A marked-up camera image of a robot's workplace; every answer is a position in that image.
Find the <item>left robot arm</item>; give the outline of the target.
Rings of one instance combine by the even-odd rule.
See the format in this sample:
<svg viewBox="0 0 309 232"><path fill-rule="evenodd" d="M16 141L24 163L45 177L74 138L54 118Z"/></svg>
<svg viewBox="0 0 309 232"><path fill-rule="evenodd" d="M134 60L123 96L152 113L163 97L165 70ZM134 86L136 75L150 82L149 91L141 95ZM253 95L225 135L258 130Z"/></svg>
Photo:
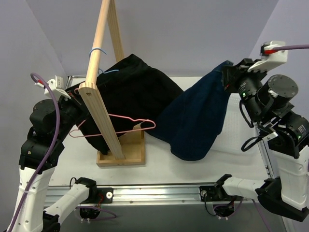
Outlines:
<svg viewBox="0 0 309 232"><path fill-rule="evenodd" d="M83 116L85 107L73 92L59 100L55 95L35 104L32 123L21 147L19 190L9 232L58 232L64 220L81 203L98 197L95 180L80 177L56 203L44 208L47 189L58 159L64 150L63 141Z"/></svg>

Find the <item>pink wire hanger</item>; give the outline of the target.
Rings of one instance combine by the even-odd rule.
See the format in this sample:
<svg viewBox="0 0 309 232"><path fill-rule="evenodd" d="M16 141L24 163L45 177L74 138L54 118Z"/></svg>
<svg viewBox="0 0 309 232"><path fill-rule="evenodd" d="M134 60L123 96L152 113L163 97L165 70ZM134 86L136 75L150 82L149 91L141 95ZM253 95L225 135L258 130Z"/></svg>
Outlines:
<svg viewBox="0 0 309 232"><path fill-rule="evenodd" d="M156 127L153 117L142 108L138 101L128 94L120 92L103 93L102 99L118 136L132 132L136 125L142 123L146 124L145 130ZM101 134L92 116L78 120L76 126L86 138L98 137Z"/></svg>

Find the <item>black pleated skirt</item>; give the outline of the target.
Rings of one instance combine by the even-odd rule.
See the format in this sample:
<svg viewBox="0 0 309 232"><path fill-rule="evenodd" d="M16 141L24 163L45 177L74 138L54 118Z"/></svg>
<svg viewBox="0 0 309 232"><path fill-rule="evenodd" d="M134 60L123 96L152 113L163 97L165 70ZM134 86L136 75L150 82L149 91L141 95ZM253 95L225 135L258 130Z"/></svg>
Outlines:
<svg viewBox="0 0 309 232"><path fill-rule="evenodd" d="M131 54L102 73L97 87L103 93L125 93L133 97L156 121L183 90L162 71Z"/></svg>

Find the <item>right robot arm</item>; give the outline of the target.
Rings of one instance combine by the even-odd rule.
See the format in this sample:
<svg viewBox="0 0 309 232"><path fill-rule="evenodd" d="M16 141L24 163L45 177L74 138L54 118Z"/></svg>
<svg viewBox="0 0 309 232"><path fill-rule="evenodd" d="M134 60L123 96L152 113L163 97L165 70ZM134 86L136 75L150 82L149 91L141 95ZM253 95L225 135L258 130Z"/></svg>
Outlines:
<svg viewBox="0 0 309 232"><path fill-rule="evenodd" d="M245 58L237 65L225 65L223 85L227 92L239 94L248 125L259 130L241 150L267 143L279 176L248 180L225 174L215 183L214 193L222 200L228 196L252 199L271 213L302 222L309 214L309 122L293 111L296 82L277 74L262 84L267 72L254 71L254 64L256 61Z"/></svg>

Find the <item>dark blue denim skirt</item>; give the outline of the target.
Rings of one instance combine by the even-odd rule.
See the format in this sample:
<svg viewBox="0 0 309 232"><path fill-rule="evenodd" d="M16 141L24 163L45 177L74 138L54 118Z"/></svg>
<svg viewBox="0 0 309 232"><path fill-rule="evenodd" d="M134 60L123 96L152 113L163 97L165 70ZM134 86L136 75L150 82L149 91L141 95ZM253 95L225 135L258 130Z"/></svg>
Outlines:
<svg viewBox="0 0 309 232"><path fill-rule="evenodd" d="M184 161L203 159L222 132L230 94L223 87L224 61L180 94L154 120L148 134L170 145Z"/></svg>

